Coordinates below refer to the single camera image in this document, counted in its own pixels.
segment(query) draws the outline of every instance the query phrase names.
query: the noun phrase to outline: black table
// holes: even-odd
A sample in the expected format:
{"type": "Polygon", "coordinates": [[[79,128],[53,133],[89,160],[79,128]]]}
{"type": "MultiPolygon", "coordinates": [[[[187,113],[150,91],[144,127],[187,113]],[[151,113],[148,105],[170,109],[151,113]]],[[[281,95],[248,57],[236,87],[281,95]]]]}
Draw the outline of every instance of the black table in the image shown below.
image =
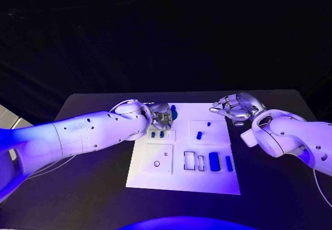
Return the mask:
{"type": "MultiPolygon", "coordinates": [[[[268,108],[314,115],[294,90],[247,91],[268,108]]],[[[109,110],[125,99],[141,102],[212,103],[235,92],[73,94],[56,120],[109,110]]],[[[31,230],[109,230],[138,221],[197,216],[258,229],[332,229],[332,208],[316,188],[313,170],[291,155],[268,156],[248,148],[239,134],[249,128],[228,121],[241,195],[125,188],[133,144],[78,155],[53,172],[27,180],[8,197],[0,226],[31,230]]],[[[332,177],[317,172],[332,200],[332,177]]]]}

